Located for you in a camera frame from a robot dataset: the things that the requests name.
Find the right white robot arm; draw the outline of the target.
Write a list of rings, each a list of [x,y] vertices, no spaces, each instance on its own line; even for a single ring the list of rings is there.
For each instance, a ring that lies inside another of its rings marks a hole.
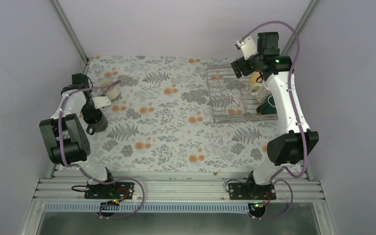
[[[231,63],[236,77],[258,72],[263,84],[268,86],[274,99],[279,120],[279,136],[267,144],[268,158],[251,174],[251,183],[246,185],[246,194],[258,199],[264,194],[264,185],[282,171],[303,163],[300,178],[306,171],[308,154],[319,141],[319,134],[311,131],[306,121],[296,92],[294,62],[289,56],[281,56],[277,32],[263,32],[254,41],[246,36],[236,42],[243,56]]]

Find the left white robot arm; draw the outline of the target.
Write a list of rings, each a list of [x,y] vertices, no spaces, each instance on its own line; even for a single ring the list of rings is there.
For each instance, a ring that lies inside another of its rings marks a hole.
[[[108,121],[101,109],[111,105],[106,96],[93,97],[95,89],[88,76],[72,75],[72,84],[61,91],[57,110],[42,120],[39,128],[52,163],[77,168],[88,185],[98,185],[97,192],[111,198],[117,191],[111,172],[90,157],[88,136],[107,129]]]

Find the beige white ceramic mug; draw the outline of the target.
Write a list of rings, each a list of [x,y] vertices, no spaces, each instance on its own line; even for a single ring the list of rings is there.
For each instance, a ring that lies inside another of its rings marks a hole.
[[[100,95],[105,96],[109,98],[111,101],[114,101],[118,99],[120,95],[120,90],[118,85],[112,86],[113,83],[115,83],[117,80],[116,79],[104,79],[102,80],[98,86],[99,87],[104,87],[104,86],[109,86],[108,89],[100,89]]]

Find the black matte mug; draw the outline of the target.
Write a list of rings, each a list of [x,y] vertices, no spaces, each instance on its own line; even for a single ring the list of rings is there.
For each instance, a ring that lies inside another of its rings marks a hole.
[[[100,117],[92,120],[91,122],[87,122],[86,133],[89,135],[94,135],[95,133],[103,132],[108,127],[108,120],[103,113],[101,113]]]

